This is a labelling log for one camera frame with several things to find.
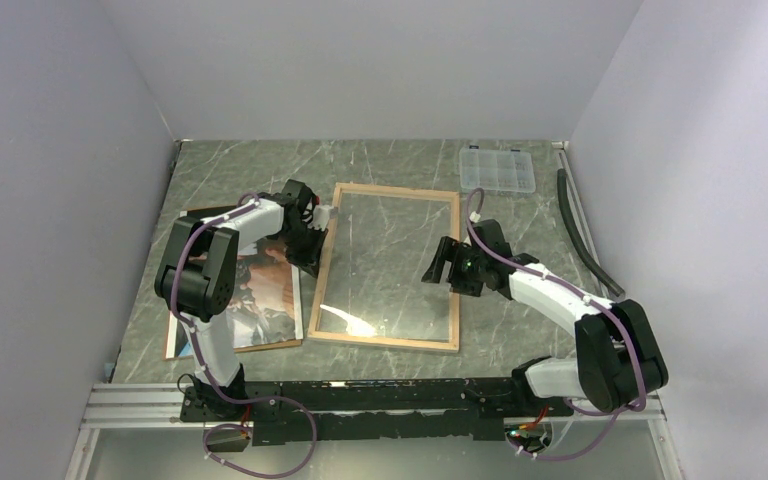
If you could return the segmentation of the brown wooden backing board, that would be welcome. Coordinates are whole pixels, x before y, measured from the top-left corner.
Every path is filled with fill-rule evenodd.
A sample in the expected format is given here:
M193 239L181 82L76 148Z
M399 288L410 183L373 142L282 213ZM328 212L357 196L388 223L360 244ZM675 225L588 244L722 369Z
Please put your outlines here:
M224 311L237 352L296 347L302 343L299 269L280 240L241 246L235 287Z

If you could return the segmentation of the glossy photo print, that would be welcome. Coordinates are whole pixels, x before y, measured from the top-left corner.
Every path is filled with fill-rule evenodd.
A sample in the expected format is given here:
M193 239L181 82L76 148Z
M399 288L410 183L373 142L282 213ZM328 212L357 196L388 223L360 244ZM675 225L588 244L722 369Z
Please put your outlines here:
M237 352L300 345L299 271L285 250L280 238L247 243L237 232L204 230L183 264L179 313L210 326L225 320Z

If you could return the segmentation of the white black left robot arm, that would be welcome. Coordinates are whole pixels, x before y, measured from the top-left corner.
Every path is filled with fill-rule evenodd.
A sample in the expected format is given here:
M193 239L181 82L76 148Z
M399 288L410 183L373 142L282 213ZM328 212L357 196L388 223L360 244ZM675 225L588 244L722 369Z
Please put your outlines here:
M170 231L155 280L155 294L183 327L195 361L195 387L223 420L238 417L249 399L224 312L235 285L238 250L262 239L284 242L287 261L319 273L328 223L336 207L305 183L289 180L278 193L248 192L212 217L186 215Z

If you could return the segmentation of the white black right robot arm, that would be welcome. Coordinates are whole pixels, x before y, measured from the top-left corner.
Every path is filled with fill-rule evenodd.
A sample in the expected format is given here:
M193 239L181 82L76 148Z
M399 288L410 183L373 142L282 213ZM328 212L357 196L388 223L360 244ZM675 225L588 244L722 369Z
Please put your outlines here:
M451 292L472 297L486 289L497 292L537 310L575 342L572 358L545 357L521 366L522 380L509 391L515 410L532 415L549 398L563 398L611 414L640 406L668 384L666 362L640 303L591 294L535 257L514 255L493 219L468 220L467 233L465 241L440 239L423 282L447 282Z

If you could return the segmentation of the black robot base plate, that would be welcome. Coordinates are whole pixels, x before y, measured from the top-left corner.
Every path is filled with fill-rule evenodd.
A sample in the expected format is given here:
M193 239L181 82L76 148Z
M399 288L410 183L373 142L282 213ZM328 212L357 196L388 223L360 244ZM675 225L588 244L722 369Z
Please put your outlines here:
M569 417L559 397L536 397L511 377L413 380L250 381L253 405L228 404L187 387L184 423L252 423L257 446L290 442L469 437L496 441L517 424Z

